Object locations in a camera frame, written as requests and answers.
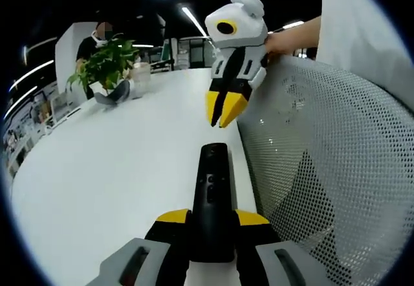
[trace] robot hand toy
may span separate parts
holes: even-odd
[[[206,95],[207,117],[226,127],[247,106],[252,91],[266,76],[267,27],[260,0],[231,0],[206,17],[217,48],[212,84]]]

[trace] white table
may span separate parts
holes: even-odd
[[[17,225],[54,285],[85,285],[106,257],[144,237],[159,215],[191,209],[204,144],[227,143],[238,207],[256,211],[236,123],[219,129],[206,120],[210,70],[151,77],[152,92],[141,99],[112,110],[84,103],[39,141],[15,177]]]

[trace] potted plant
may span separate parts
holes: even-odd
[[[88,85],[99,82],[108,93],[124,78],[125,70],[133,68],[137,55],[138,49],[133,47],[133,40],[114,36],[69,77],[70,87],[78,81],[86,92]]]

